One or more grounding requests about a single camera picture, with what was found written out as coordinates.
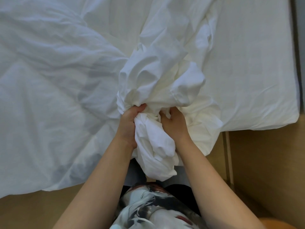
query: white duvet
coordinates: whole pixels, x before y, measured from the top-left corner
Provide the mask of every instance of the white duvet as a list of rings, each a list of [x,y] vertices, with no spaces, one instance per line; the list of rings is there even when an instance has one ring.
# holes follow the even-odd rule
[[[180,106],[209,154],[222,122],[202,65],[221,0],[0,0],[0,197],[84,182],[135,119],[137,159],[152,178],[179,160],[158,112]]]

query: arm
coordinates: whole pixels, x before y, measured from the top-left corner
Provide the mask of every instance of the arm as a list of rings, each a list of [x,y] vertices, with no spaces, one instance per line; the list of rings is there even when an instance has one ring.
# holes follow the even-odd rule
[[[146,105],[121,117],[116,135],[96,168],[53,229],[104,229],[111,226],[135,142],[134,118]]]
[[[175,141],[196,202],[212,228],[265,228],[219,176],[189,136],[185,118],[171,108],[171,118],[161,114],[165,132]]]

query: hand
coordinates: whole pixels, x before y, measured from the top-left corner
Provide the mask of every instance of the hand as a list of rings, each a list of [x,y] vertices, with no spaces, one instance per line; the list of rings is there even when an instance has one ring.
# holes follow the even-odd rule
[[[170,119],[160,111],[161,123],[164,131],[174,140],[177,149],[179,145],[192,141],[186,126],[185,117],[177,107],[170,108]]]
[[[121,141],[127,142],[128,145],[134,150],[137,147],[135,141],[135,122],[134,119],[139,112],[144,111],[146,104],[142,104],[139,107],[133,106],[128,109],[121,117],[119,127],[117,129],[115,138]]]

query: left hand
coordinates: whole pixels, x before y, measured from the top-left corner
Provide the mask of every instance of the left hand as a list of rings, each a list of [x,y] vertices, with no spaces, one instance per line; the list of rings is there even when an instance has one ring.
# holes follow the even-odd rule
[[[133,106],[128,109],[121,117],[119,127],[117,129],[115,137],[119,140],[127,142],[134,150],[137,147],[135,141],[135,122],[134,119],[139,112],[144,111],[146,104],[142,104],[139,107]]]

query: forearm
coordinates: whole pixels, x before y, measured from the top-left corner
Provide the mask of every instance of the forearm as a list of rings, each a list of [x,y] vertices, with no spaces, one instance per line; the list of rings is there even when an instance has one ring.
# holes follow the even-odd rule
[[[133,148],[114,138],[100,162],[53,229],[109,228]]]
[[[264,228],[192,141],[178,150],[201,215],[212,228]]]

